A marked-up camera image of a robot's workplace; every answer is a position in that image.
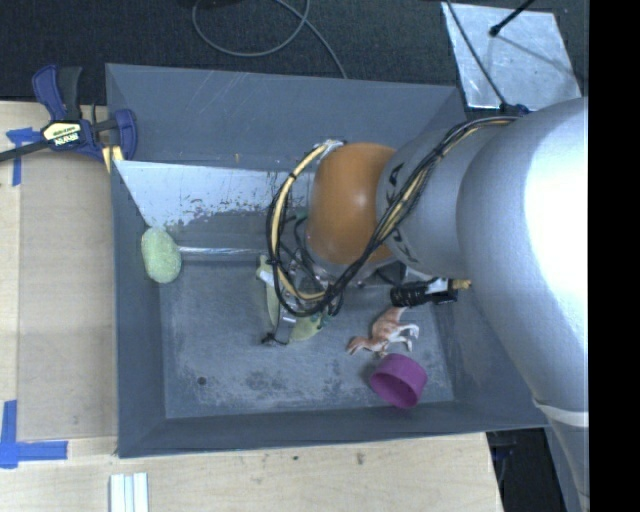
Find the bin floor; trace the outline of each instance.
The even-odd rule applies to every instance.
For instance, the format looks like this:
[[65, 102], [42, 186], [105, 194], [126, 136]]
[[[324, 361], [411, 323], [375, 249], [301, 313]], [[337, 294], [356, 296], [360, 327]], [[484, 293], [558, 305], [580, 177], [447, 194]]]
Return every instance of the bin floor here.
[[[218, 240], [224, 238], [225, 219], [237, 232], [239, 219], [233, 217], [216, 219]], [[246, 220], [240, 230], [245, 235], [264, 229], [262, 220]], [[211, 244], [209, 236], [201, 236], [204, 227], [183, 228], [177, 238]], [[271, 327], [265, 285], [255, 270], [256, 263], [246, 259], [185, 256], [178, 279], [161, 287], [167, 417], [385, 405], [368, 385], [378, 356], [366, 350], [349, 355], [346, 346], [353, 336], [369, 335], [373, 321], [390, 306], [390, 287], [349, 289], [340, 313], [313, 338], [269, 346], [260, 343]], [[420, 335], [411, 353], [399, 343], [389, 351], [409, 355], [426, 370], [421, 402], [452, 400], [433, 306], [407, 310], [402, 321], [418, 324]]]

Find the green sponge ball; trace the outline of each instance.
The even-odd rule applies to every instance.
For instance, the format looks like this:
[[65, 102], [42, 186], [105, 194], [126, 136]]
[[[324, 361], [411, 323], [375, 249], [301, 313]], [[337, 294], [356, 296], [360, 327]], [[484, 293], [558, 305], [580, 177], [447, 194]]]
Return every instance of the green sponge ball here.
[[182, 258], [180, 249], [166, 231], [149, 228], [142, 235], [142, 259], [151, 279], [166, 284], [180, 273]]

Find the clamp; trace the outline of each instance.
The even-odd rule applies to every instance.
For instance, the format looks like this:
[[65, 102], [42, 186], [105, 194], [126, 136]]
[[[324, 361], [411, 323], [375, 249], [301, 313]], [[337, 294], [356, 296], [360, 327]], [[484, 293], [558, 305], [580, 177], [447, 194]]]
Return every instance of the clamp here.
[[0, 153], [0, 162], [46, 148], [56, 152], [73, 151], [105, 162], [108, 148], [99, 141], [98, 133], [115, 128], [120, 133], [119, 147], [123, 158], [133, 158], [138, 144], [133, 112], [117, 110], [114, 119], [93, 124], [82, 119], [77, 103], [80, 73], [81, 67], [58, 68], [50, 64], [33, 76], [33, 91], [38, 102], [49, 112], [51, 121], [40, 130], [40, 140]]

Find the metal plate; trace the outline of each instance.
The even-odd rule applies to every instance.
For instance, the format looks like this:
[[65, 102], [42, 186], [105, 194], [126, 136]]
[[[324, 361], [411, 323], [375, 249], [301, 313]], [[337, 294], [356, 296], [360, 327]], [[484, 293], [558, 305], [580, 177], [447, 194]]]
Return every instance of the metal plate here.
[[[186, 226], [218, 214], [264, 212], [290, 171], [255, 171], [153, 162], [116, 162], [145, 222]], [[293, 185], [291, 206], [307, 204], [313, 174]]]
[[[467, 104], [499, 107], [500, 99], [469, 51], [449, 7], [446, 3], [441, 5]], [[553, 14], [524, 11], [491, 37], [489, 29], [512, 9], [466, 4], [453, 4], [453, 9], [482, 65], [508, 103], [538, 110], [581, 96]]]

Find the purple plastic cup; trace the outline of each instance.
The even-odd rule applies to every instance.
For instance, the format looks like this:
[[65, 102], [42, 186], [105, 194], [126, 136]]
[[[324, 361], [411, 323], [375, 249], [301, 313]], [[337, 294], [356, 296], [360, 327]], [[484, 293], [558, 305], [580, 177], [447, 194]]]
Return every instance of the purple plastic cup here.
[[417, 405], [426, 383], [422, 366], [402, 354], [387, 354], [369, 379], [383, 400], [403, 409]]

